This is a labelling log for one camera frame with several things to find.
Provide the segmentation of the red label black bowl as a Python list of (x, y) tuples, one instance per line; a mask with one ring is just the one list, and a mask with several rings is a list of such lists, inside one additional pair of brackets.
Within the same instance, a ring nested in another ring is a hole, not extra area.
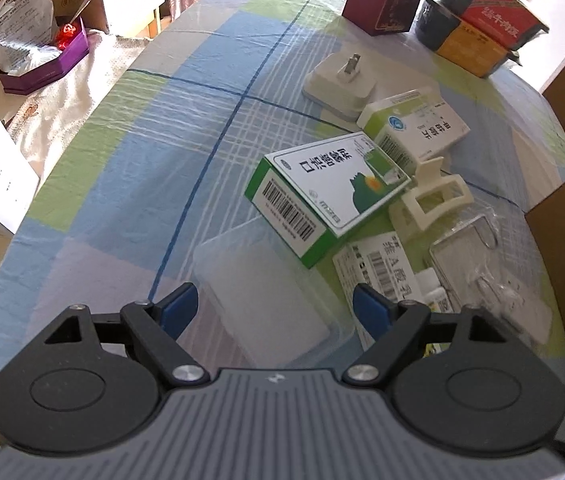
[(480, 29), (508, 50), (516, 51), (549, 27), (522, 0), (439, 0), (458, 18)]

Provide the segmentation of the white power adapter plug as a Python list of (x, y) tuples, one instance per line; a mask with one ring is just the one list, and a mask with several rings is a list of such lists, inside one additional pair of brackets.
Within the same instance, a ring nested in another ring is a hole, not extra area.
[(376, 85), (367, 58), (357, 52), (335, 52), (305, 76), (302, 92), (334, 115), (356, 122)]

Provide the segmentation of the metal hooks in plastic bag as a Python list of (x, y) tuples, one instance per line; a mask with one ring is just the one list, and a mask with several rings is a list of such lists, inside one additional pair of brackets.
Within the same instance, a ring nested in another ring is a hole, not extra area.
[(498, 232), (486, 214), (457, 224), (435, 240), (429, 256), (455, 309), (482, 307), (525, 344), (547, 344), (551, 309), (507, 269)]

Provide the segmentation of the yellow label black bowl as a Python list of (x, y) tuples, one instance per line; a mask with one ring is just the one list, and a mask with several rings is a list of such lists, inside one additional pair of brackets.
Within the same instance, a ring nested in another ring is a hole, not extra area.
[(437, 0), (423, 0), (416, 37), (424, 47), (479, 78), (491, 76), (506, 62), (520, 64), (517, 51), (501, 46)]

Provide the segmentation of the white green small medicine box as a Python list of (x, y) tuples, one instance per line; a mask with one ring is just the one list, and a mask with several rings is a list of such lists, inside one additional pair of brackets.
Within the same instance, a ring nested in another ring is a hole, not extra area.
[(453, 107), (430, 87), (367, 104), (357, 126), (411, 176), (420, 164), (443, 155), (470, 132)]

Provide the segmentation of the cream hair claw clip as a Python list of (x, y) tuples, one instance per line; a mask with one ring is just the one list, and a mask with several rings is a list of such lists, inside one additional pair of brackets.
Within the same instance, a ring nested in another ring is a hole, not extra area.
[(445, 174), (443, 162), (443, 156), (421, 162), (412, 186), (389, 205), (389, 220), (404, 240), (423, 234), (435, 222), (474, 203), (463, 177)]

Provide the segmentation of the white ointment box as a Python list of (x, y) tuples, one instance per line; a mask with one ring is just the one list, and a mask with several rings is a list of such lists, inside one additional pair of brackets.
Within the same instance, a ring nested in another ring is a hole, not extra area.
[(332, 262), (363, 350), (367, 350), (375, 338), (363, 328), (354, 313), (356, 285), (367, 283), (392, 301), (423, 300), (403, 244), (394, 231), (345, 244), (333, 256)]

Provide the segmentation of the small white bottle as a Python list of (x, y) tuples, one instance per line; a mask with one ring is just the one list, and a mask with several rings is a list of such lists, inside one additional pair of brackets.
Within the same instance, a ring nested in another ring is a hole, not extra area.
[(433, 312), (453, 313), (453, 306), (447, 296), (447, 292), (433, 268), (427, 268), (418, 272), (415, 278), (418, 282), (423, 302)]

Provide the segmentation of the purple tray box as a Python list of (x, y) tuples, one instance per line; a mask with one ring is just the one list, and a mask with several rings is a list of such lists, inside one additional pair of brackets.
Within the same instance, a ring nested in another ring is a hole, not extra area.
[(11, 76), (0, 70), (0, 83), (8, 94), (27, 96), (62, 79), (89, 52), (87, 32), (81, 18), (71, 23), (76, 28), (74, 36), (66, 40), (66, 47), (60, 54), (41, 66), (29, 70), (22, 76)]

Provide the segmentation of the clear plastic case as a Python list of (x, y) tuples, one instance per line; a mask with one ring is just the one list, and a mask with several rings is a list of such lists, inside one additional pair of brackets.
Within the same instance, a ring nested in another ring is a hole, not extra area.
[(262, 218), (194, 251), (200, 298), (255, 368), (308, 368), (354, 334), (352, 314)]

